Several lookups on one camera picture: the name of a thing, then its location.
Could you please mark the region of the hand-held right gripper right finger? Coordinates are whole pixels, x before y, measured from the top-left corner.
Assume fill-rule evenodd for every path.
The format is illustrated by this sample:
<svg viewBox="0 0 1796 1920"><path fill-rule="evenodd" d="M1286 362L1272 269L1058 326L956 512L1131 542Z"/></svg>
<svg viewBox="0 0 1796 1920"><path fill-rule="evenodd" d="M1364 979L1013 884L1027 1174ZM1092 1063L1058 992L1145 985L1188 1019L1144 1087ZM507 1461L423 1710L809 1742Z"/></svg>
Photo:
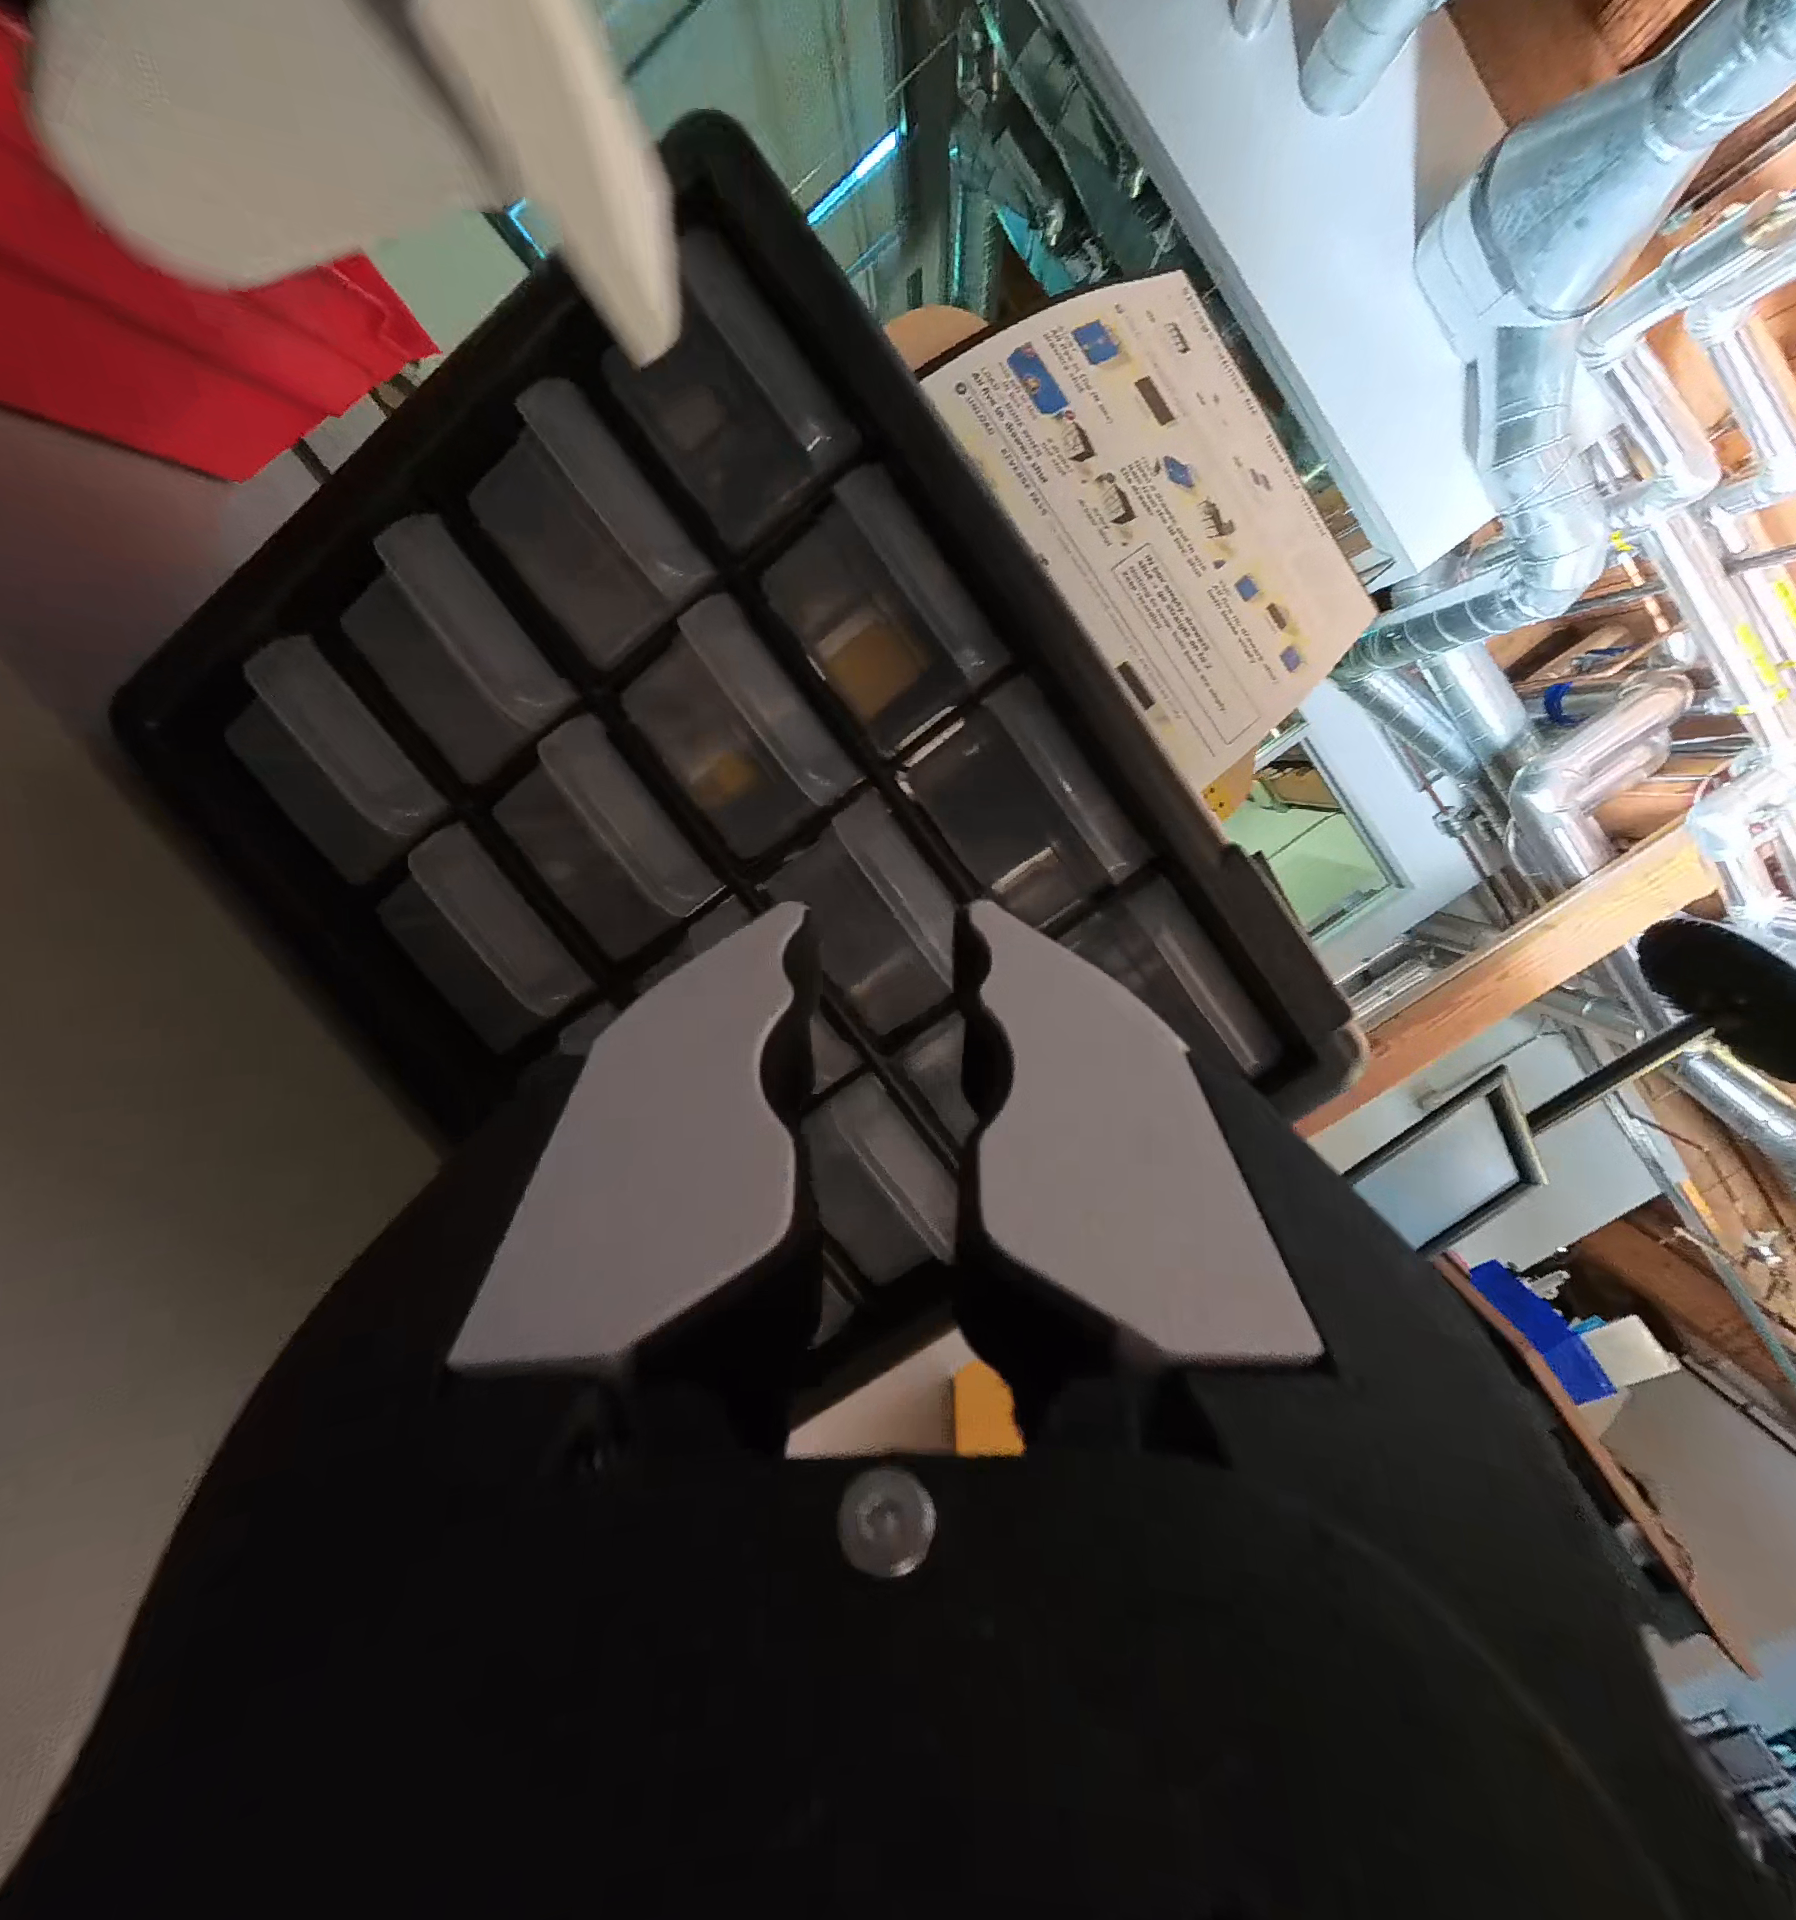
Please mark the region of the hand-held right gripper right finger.
<svg viewBox="0 0 1796 1920"><path fill-rule="evenodd" d="M987 901L959 917L956 989L964 1272L1120 1359L1316 1365L1325 1340L1180 1036Z"/></svg>

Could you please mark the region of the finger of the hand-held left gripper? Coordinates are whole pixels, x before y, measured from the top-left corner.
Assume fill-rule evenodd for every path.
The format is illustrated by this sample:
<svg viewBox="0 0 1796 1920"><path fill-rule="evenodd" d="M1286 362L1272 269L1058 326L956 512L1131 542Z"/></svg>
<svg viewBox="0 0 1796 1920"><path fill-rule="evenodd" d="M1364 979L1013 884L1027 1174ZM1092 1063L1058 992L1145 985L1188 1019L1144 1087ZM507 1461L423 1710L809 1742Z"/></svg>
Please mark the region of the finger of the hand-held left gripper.
<svg viewBox="0 0 1796 1920"><path fill-rule="evenodd" d="M478 156L535 205L636 369L685 329L672 185L588 3L419 3L411 30Z"/></svg>
<svg viewBox="0 0 1796 1920"><path fill-rule="evenodd" d="M27 121L119 246L249 291L455 212L513 169L406 3L43 3Z"/></svg>

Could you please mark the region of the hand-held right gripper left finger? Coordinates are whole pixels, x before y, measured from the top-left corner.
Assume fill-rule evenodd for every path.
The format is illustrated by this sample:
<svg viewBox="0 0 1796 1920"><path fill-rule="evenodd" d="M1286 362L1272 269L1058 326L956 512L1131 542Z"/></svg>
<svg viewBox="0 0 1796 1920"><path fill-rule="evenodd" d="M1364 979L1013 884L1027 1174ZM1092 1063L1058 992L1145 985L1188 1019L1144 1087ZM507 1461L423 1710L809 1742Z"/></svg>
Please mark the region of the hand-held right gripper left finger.
<svg viewBox="0 0 1796 1920"><path fill-rule="evenodd" d="M769 911L592 1046L453 1339L460 1377L799 1371L823 1303L801 1116L817 936Z"/></svg>

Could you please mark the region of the yellow plastic bin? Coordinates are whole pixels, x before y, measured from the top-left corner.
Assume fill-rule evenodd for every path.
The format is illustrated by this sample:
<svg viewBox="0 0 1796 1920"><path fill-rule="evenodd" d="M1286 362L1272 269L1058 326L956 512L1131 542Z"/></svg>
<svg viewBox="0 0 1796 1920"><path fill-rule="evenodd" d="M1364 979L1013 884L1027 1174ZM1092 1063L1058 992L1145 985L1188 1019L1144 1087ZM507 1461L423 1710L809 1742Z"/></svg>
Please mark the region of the yellow plastic bin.
<svg viewBox="0 0 1796 1920"><path fill-rule="evenodd" d="M1007 1381L984 1362L960 1365L953 1378L953 1435L959 1458L1027 1452Z"/></svg>

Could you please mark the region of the red plastic bin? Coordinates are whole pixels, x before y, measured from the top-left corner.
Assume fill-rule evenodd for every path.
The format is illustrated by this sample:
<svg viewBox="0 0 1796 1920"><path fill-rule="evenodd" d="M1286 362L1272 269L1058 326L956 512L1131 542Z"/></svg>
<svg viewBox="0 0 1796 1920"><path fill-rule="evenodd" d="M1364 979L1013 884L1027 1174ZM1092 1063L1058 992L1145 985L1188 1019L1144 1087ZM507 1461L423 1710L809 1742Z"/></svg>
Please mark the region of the red plastic bin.
<svg viewBox="0 0 1796 1920"><path fill-rule="evenodd" d="M29 129L27 52L0 4L0 410L243 482L437 358L364 256L219 293L126 252Z"/></svg>

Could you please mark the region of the blue box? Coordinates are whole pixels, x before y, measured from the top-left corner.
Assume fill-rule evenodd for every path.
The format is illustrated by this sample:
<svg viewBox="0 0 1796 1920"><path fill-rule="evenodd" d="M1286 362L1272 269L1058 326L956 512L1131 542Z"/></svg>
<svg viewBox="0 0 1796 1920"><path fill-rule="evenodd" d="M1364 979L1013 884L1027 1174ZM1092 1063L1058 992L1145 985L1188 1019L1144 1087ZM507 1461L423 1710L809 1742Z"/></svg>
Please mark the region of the blue box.
<svg viewBox="0 0 1796 1920"><path fill-rule="evenodd" d="M1468 1270L1468 1281L1543 1362L1574 1406L1602 1406L1620 1396L1584 1337L1510 1265L1480 1262Z"/></svg>

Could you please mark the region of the wooden ceiling beam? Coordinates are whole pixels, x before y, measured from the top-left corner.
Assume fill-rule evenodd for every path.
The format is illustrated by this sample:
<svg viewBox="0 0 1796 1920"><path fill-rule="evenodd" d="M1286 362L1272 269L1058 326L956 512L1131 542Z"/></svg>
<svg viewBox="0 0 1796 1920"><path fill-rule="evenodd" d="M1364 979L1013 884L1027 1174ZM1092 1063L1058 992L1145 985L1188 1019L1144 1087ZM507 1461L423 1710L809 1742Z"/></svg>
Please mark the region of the wooden ceiling beam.
<svg viewBox="0 0 1796 1920"><path fill-rule="evenodd" d="M1441 970L1373 1028L1367 1068L1344 1094L1295 1120L1295 1133L1319 1140L1715 888L1688 828L1669 826L1634 844L1532 919Z"/></svg>

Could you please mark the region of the printed instruction sheet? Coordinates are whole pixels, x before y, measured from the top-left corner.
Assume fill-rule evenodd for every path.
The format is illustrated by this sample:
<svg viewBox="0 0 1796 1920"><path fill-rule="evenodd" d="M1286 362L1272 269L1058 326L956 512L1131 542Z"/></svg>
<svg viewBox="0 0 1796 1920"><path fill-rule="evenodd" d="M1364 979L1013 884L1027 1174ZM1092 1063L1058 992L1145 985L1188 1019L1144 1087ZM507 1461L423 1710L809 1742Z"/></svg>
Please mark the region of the printed instruction sheet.
<svg viewBox="0 0 1796 1920"><path fill-rule="evenodd" d="M1072 293L942 361L921 392L1217 808L1375 603L1192 277Z"/></svg>

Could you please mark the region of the silver pipe bundle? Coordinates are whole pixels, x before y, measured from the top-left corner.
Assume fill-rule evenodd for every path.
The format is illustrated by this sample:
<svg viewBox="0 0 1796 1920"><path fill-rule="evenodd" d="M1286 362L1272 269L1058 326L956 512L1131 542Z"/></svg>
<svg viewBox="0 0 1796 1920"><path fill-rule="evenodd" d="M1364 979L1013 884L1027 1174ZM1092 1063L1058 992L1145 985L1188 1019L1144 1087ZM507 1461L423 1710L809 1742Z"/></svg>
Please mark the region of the silver pipe bundle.
<svg viewBox="0 0 1796 1920"><path fill-rule="evenodd" d="M1623 614L1593 587L1618 561L1646 564L1680 662L1711 677L1745 749L1694 805L1690 828L1718 877L1725 917L1796 962L1796 587L1786 557L1758 544L1750 515L1796 497L1796 383L1756 326L1756 310L1796 284L1796 187L1739 205L1620 287L1643 242L1615 206L1534 238L1492 228L1485 170L1459 205L1471 219L1471 281L1492 273L1483 313L1478 466L1499 537L1416 580L1334 669L1344 693L1395 733L1430 725L1403 677L1439 682L1447 757L1518 761L1513 837L1546 847L1560 876L1595 868L1595 822L1543 808L1529 745L1489 656L1490 641L1574 614Z"/></svg>

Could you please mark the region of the glass partition wall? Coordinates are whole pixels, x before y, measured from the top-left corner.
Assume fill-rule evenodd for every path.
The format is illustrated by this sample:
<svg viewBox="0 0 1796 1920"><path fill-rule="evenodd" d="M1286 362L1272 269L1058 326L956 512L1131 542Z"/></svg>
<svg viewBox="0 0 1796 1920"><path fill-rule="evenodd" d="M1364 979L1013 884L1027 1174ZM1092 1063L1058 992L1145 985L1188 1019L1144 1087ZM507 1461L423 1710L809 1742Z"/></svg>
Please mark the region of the glass partition wall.
<svg viewBox="0 0 1796 1920"><path fill-rule="evenodd" d="M654 133L694 111L737 121L882 321L959 303L968 246L956 181L959 21L950 3L603 3Z"/></svg>

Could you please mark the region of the metal air duct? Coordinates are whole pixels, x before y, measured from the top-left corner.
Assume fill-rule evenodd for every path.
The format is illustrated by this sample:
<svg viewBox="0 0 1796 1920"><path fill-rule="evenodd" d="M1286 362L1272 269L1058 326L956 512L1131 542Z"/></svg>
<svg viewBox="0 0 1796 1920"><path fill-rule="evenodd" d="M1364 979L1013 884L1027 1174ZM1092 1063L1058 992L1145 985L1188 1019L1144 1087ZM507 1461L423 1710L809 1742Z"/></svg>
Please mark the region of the metal air duct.
<svg viewBox="0 0 1796 1920"><path fill-rule="evenodd" d="M1459 358L1494 329L1590 314L1704 159L1795 86L1796 3L1718 3L1666 52L1510 129L1413 252Z"/></svg>

